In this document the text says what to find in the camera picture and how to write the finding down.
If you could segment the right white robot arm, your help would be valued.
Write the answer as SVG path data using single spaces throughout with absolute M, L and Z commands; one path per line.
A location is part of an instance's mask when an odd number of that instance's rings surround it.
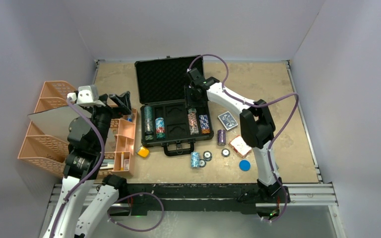
M 218 79 L 204 77 L 196 68 L 187 69 L 186 75 L 190 82 L 185 88 L 187 107 L 211 101 L 239 115 L 240 136 L 254 153 L 260 198 L 270 202 L 279 196 L 281 202 L 288 202 L 288 188 L 282 183 L 272 151 L 276 127 L 266 102 L 245 98 Z

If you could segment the blue playing card deck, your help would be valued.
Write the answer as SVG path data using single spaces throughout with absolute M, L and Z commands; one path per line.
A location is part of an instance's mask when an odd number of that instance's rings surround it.
M 229 111 L 220 114 L 218 116 L 218 119 L 220 120 L 221 124 L 223 125 L 226 131 L 234 129 L 238 126 L 238 122 Z

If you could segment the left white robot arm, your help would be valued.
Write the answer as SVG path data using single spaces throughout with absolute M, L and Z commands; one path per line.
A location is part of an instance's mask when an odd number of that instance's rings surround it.
M 126 178 L 110 174 L 103 178 L 94 200 L 83 209 L 105 158 L 111 120 L 131 115 L 130 92 L 97 96 L 83 89 L 69 93 L 66 101 L 79 116 L 69 125 L 62 189 L 46 238 L 90 236 L 110 206 L 124 202 L 129 195 Z

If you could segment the purple chip stack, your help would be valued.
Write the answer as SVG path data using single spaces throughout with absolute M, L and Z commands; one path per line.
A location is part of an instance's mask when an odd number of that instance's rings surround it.
M 226 145 L 226 131 L 223 129 L 219 129 L 217 131 L 217 145 L 218 146 Z

